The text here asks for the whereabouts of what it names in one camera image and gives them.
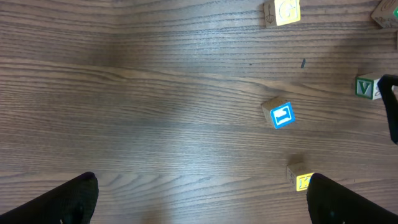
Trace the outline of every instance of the wooden toy block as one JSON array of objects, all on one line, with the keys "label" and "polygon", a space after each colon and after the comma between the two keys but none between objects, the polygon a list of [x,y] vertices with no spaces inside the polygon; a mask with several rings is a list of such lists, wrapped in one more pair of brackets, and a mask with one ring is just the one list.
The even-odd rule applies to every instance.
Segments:
[{"label": "wooden toy block", "polygon": [[370,100],[380,99],[381,94],[377,83],[383,73],[370,73],[355,78],[355,94]]},{"label": "wooden toy block", "polygon": [[287,180],[289,180],[296,191],[302,191],[308,188],[313,172],[310,172],[303,162],[288,165],[286,169]]},{"label": "wooden toy block", "polygon": [[270,0],[264,3],[266,27],[300,21],[300,0]]},{"label": "wooden toy block", "polygon": [[398,27],[398,1],[383,0],[371,17],[383,28]]},{"label": "wooden toy block", "polygon": [[295,121],[292,104],[281,97],[264,102],[261,107],[267,122],[276,129]]}]

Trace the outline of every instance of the black object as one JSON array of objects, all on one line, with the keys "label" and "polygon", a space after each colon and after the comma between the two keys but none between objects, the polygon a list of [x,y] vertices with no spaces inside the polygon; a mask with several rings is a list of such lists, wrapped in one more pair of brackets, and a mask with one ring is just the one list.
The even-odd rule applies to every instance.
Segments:
[{"label": "black object", "polygon": [[98,199],[98,181],[86,172],[0,215],[1,224],[89,224]]},{"label": "black object", "polygon": [[321,174],[313,174],[307,192],[313,224],[398,223],[398,216]]},{"label": "black object", "polygon": [[398,102],[391,89],[393,85],[398,86],[398,77],[396,75],[383,75],[377,85],[380,89],[384,106],[386,106],[391,140],[398,144]]}]

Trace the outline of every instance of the alphabet block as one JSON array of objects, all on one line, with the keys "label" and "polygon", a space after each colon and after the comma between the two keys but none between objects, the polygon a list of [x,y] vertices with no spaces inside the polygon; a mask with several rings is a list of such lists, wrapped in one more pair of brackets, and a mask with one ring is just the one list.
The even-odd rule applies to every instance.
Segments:
[{"label": "alphabet block", "polygon": [[383,0],[371,17],[383,28],[398,27],[398,1]]},{"label": "alphabet block", "polygon": [[300,21],[300,0],[270,0],[264,3],[266,27]]},{"label": "alphabet block", "polygon": [[355,94],[370,100],[380,99],[381,94],[377,83],[383,76],[382,73],[370,73],[355,78]]},{"label": "alphabet block", "polygon": [[289,180],[296,191],[308,188],[312,174],[313,172],[310,172],[303,162],[287,166],[287,180]]},{"label": "alphabet block", "polygon": [[292,104],[281,97],[264,102],[261,107],[268,123],[276,129],[295,121]]}]

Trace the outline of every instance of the blue letter on block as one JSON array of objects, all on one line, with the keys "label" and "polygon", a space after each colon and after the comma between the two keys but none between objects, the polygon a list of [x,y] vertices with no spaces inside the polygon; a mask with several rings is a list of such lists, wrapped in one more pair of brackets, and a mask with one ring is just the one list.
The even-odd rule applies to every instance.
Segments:
[{"label": "blue letter on block", "polygon": [[290,124],[295,120],[292,104],[288,102],[272,109],[271,118],[276,129]]}]

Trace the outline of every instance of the green letter v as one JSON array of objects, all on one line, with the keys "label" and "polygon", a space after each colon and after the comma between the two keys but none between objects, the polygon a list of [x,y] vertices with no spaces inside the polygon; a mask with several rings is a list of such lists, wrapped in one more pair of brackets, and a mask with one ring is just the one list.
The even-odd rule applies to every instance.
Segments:
[{"label": "green letter v", "polygon": [[366,90],[368,90],[370,83],[366,83],[366,87],[363,86],[365,82],[364,81],[359,81],[359,85],[361,86],[362,94],[366,93]]}]

